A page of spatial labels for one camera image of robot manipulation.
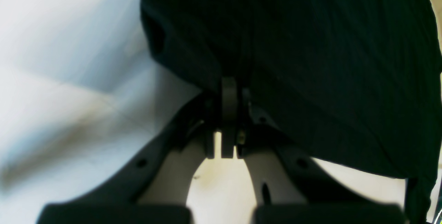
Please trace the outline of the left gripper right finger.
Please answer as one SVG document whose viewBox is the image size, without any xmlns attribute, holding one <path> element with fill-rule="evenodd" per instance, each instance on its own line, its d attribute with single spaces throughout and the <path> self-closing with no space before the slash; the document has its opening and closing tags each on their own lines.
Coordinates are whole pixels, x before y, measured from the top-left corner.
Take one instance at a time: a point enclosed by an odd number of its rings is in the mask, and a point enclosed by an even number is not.
<svg viewBox="0 0 442 224">
<path fill-rule="evenodd" d="M 404 224 L 398 205 L 377 203 L 342 185 L 240 91 L 238 156 L 257 207 L 253 224 Z"/>
</svg>

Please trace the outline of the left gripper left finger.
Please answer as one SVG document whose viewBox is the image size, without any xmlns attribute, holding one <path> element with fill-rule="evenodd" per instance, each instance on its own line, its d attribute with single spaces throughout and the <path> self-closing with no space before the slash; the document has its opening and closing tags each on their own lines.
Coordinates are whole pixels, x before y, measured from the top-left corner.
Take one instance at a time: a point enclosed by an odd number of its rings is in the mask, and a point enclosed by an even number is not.
<svg viewBox="0 0 442 224">
<path fill-rule="evenodd" d="M 221 156 L 233 158 L 237 115 L 237 83 L 223 78 L 220 93 L 193 98 L 115 175 L 74 200 L 46 205 L 37 222 L 193 224 L 186 201 L 194 174 L 215 157 L 216 131 Z"/>
</svg>

